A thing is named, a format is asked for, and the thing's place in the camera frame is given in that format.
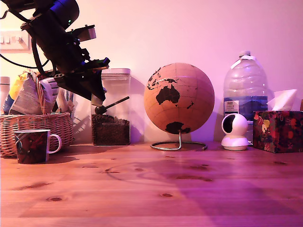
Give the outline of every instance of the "globe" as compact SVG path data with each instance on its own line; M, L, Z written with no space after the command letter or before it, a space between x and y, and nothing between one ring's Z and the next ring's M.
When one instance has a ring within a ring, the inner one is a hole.
M193 65L166 65L148 80L144 108L159 129L171 134L190 133L210 117L214 88L208 76Z

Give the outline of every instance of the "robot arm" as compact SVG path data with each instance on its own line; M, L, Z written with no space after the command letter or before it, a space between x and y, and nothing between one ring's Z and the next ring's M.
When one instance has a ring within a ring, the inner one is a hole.
M34 59L39 72L45 75L39 60L36 45L53 64L53 73L58 86L76 93L88 100L91 95L105 100L101 71L108 68L110 60L91 60L89 52L81 49L80 42L96 38L94 25L66 32L78 18L79 7L75 0L2 0L9 11L24 23L32 37ZM19 12L36 9L30 19Z

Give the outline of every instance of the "tissue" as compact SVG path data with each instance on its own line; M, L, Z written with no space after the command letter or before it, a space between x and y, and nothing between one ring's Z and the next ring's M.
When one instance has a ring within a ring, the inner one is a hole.
M272 111L290 111L293 107L296 93L296 89L275 92L275 98L267 103L268 109L271 108Z

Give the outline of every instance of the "jar lid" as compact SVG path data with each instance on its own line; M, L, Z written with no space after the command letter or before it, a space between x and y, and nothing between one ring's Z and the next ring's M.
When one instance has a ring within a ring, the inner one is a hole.
M124 75L130 75L131 70L127 68L112 68L112 69L106 69L102 70L102 75L108 74L108 75L114 75L114 74L124 74Z
M9 85L9 77L0 77L0 84L2 85Z

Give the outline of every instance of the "patterned mug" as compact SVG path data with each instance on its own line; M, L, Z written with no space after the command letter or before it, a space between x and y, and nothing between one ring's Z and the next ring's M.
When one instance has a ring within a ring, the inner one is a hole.
M56 153L62 146L60 136L51 134L51 131L47 129L19 130L14 133L18 163L33 164L46 162L48 161L49 154ZM49 151L52 136L58 139L59 147L54 151Z

